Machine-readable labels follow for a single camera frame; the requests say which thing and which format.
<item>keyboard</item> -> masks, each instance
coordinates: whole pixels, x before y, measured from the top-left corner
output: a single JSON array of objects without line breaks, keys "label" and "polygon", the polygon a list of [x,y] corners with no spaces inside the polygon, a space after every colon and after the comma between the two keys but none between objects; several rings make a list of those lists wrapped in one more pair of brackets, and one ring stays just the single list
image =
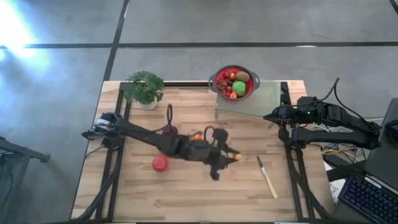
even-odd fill
[{"label": "keyboard", "polygon": [[373,223],[398,223],[398,196],[358,174],[347,179],[338,198]]}]

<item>wooden tabletop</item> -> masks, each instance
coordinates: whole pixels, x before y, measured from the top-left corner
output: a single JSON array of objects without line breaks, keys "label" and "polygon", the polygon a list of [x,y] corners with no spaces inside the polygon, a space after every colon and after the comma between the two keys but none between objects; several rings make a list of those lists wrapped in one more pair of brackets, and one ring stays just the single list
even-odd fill
[{"label": "wooden tabletop", "polygon": [[[301,80],[287,82],[294,104],[306,95],[304,83]],[[119,82],[104,82],[96,119],[101,113],[114,111],[118,90]],[[243,158],[221,170],[220,181],[213,181],[209,167],[201,162],[170,159],[168,170],[159,173],[152,169],[152,160],[159,151],[127,138],[114,221],[296,221],[285,150],[277,137],[278,127],[269,129],[269,122],[260,117],[226,111],[220,111],[215,120],[215,100],[216,94],[205,87],[167,87],[155,110],[140,110],[133,104],[129,121],[147,129],[166,124],[169,103],[173,105],[173,125],[180,134],[203,131],[208,125],[225,128],[229,132],[227,143],[241,151]],[[97,140],[90,142],[88,152],[99,144]],[[326,210],[332,212],[333,201],[320,150],[307,147],[303,153],[310,188]],[[85,160],[72,218],[79,216],[98,193],[105,155],[106,151],[101,149]],[[257,155],[279,196],[276,200],[259,170]],[[306,212],[303,194],[301,198]]]}]

